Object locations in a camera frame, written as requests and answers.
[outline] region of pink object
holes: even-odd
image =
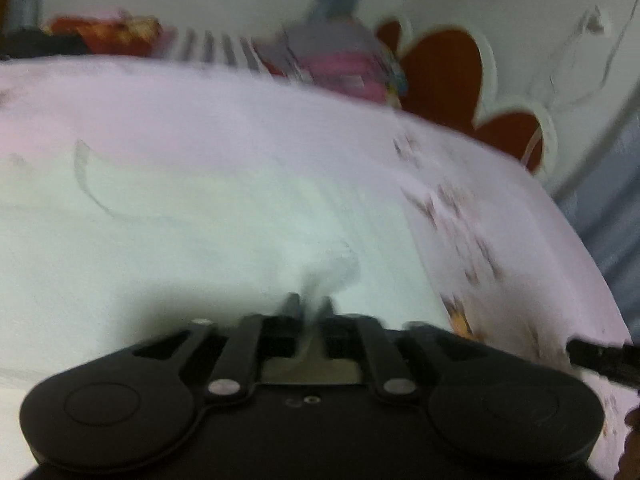
[[[379,104],[386,102],[385,72],[371,54],[341,52],[299,59],[298,64],[319,87]]]
[[[8,64],[0,91],[4,157],[29,164],[82,139],[140,165],[279,164],[354,183],[404,206],[434,289],[487,344],[568,370],[571,336],[629,339],[595,263],[539,183],[468,137],[268,76],[152,60]],[[613,478],[636,393],[581,377],[606,406],[591,464]]]

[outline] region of metal rivet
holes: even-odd
[[[383,388],[391,395],[409,395],[416,390],[416,385],[409,379],[395,378],[389,379]]]
[[[235,395],[240,391],[240,383],[233,379],[218,379],[209,383],[209,391],[219,396]]]

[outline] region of round pad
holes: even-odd
[[[89,384],[66,398],[68,416],[87,426],[124,422],[140,407],[137,391],[124,384]]]
[[[54,376],[24,399],[20,424],[41,460],[107,471],[153,459],[194,420],[190,391],[162,361],[98,360]]]
[[[516,466],[578,460],[604,422],[598,397],[580,381],[548,368],[489,360],[450,368],[428,413],[458,450]]]

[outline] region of white bedsheet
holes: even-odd
[[[417,275],[417,251],[433,290],[454,307],[452,323],[464,319],[474,337],[492,346],[568,369],[563,348],[570,336],[610,344],[628,338],[598,269],[537,182],[515,161],[389,108],[222,68],[128,59],[30,62],[2,67],[0,137],[0,171],[15,184],[4,186],[13,202],[2,209],[0,238],[3,253],[15,257],[4,255],[11,269],[0,276],[0,292],[24,303],[0,304],[8,327],[0,333],[6,350],[0,368],[37,374],[72,365],[175,321],[210,317],[213,297],[232,306],[233,314],[238,306],[255,309],[255,300],[272,300],[295,285],[302,290],[305,269],[322,273],[327,262],[338,262],[349,275],[354,252],[361,278],[386,276],[372,289],[364,278],[358,293],[367,298],[384,290],[384,301],[359,304],[392,326],[416,319],[421,294],[425,306],[437,300],[424,274]],[[70,170],[79,140],[91,150],[80,179],[77,165]],[[60,171],[66,187],[47,178]],[[272,232],[287,231],[288,224],[280,224],[286,215],[269,209],[281,201],[299,215],[294,223],[304,226],[305,235],[296,234],[298,243],[289,236],[277,250],[252,253],[248,240],[233,238],[244,253],[231,258],[232,268],[255,264],[252,276],[260,284],[245,301],[235,288],[241,285],[236,273],[225,277],[212,254],[198,254],[208,247],[202,243],[208,238],[199,236],[212,228],[202,221],[204,212],[211,216],[218,209],[198,202],[200,184],[190,181],[195,191],[188,196],[180,195],[186,181],[162,180],[178,174],[190,175],[187,180],[217,175],[223,187],[244,182],[242,194],[251,189],[262,205],[262,216],[251,213],[246,229],[257,229],[252,221],[267,215],[277,220]],[[175,202],[158,204],[162,193],[149,201],[140,195],[145,186],[130,189],[128,179],[140,175],[153,186],[162,182],[168,196],[184,204],[181,215],[194,206],[197,214],[177,218]],[[249,186],[241,175],[257,181]],[[41,192],[18,190],[17,182],[33,188],[34,181]],[[73,189],[77,199],[61,189]],[[18,200],[33,202],[18,208]],[[234,206],[238,214],[249,208]],[[158,242],[177,239],[175,231],[187,224],[195,226],[191,242]],[[301,243],[307,234],[313,249]],[[108,276],[99,272],[97,255],[113,263]],[[195,258],[207,267],[192,270]],[[162,264],[150,272],[149,260]],[[282,268],[289,270],[261,274],[266,261],[287,261]],[[181,282],[166,287],[176,276]],[[280,289],[264,290],[269,283]],[[396,302],[395,287],[407,283],[411,294]],[[348,296],[348,286],[340,290],[340,307],[356,310],[349,306],[358,304],[355,293]],[[607,417],[591,461],[612,478],[626,433],[623,417],[637,399],[599,378],[583,378],[603,400]]]

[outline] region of black object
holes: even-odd
[[[50,35],[39,28],[21,28],[2,37],[0,59],[84,56],[89,48],[79,34]]]
[[[371,317],[319,328],[328,358],[362,384],[272,385],[260,364],[292,356],[302,308],[213,324],[124,349],[36,386],[20,423],[31,480],[587,479],[604,422],[569,375],[424,324]]]
[[[574,366],[587,368],[607,379],[640,390],[640,348],[601,346],[580,339],[567,343],[569,361]]]

